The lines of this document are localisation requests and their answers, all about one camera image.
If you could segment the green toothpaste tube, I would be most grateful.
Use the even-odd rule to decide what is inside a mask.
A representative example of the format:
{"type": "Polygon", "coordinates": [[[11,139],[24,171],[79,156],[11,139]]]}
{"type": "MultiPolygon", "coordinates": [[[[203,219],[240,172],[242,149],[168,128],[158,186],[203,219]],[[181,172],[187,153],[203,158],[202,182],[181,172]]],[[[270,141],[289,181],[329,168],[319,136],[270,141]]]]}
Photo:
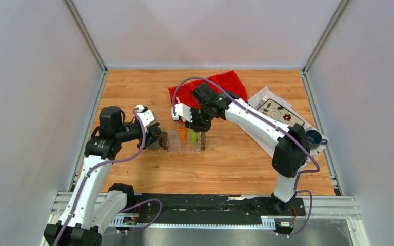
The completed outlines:
{"type": "Polygon", "coordinates": [[[197,143],[199,141],[199,132],[196,132],[193,129],[188,129],[189,130],[189,141],[191,143],[197,143]]]}

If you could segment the orange toothpaste tube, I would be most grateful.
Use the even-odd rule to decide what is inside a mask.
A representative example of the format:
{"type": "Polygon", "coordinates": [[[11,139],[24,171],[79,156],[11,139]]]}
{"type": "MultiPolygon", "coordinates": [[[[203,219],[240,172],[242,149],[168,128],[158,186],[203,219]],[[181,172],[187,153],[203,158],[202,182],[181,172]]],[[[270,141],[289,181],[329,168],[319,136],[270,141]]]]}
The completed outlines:
{"type": "Polygon", "coordinates": [[[182,127],[176,128],[176,132],[181,142],[188,141],[188,130],[186,128],[182,128],[182,127]]]}

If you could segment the dark grey mug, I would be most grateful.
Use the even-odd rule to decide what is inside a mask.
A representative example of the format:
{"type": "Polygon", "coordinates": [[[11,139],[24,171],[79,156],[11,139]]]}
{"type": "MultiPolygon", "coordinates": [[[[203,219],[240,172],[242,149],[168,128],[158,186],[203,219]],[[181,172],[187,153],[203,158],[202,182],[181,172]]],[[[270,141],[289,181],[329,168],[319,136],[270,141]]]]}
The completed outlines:
{"type": "Polygon", "coordinates": [[[148,150],[158,150],[161,148],[161,145],[162,145],[162,136],[151,135],[148,138],[148,143],[146,148],[148,150]]]}

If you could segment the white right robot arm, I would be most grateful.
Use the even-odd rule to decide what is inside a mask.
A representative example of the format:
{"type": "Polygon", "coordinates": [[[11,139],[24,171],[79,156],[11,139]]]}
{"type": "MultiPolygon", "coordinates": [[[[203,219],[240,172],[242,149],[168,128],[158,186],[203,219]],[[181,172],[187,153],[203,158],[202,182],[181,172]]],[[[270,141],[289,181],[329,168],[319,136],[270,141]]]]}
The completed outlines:
{"type": "Polygon", "coordinates": [[[289,126],[273,120],[231,92],[218,93],[207,83],[192,91],[199,107],[190,109],[191,122],[186,126],[208,131],[214,118],[235,123],[249,134],[272,158],[277,182],[272,208],[284,215],[292,209],[299,172],[310,156],[310,147],[302,125],[289,126]]]}

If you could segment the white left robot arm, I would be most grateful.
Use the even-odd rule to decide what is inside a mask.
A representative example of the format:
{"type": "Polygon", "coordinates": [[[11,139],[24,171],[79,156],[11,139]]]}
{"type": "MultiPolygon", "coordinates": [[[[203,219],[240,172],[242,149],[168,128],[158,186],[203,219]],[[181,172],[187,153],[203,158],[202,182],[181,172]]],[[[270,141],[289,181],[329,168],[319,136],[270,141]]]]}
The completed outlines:
{"type": "Polygon", "coordinates": [[[137,105],[134,119],[125,122],[125,113],[118,106],[101,109],[99,125],[85,145],[81,176],[71,198],[55,224],[47,224],[44,238],[49,245],[101,245],[102,237],[116,214],[129,213],[136,206],[132,187],[113,186],[98,208],[95,207],[102,184],[122,148],[122,143],[137,140],[138,151],[123,162],[135,159],[143,149],[160,140],[155,113],[137,105]]]}

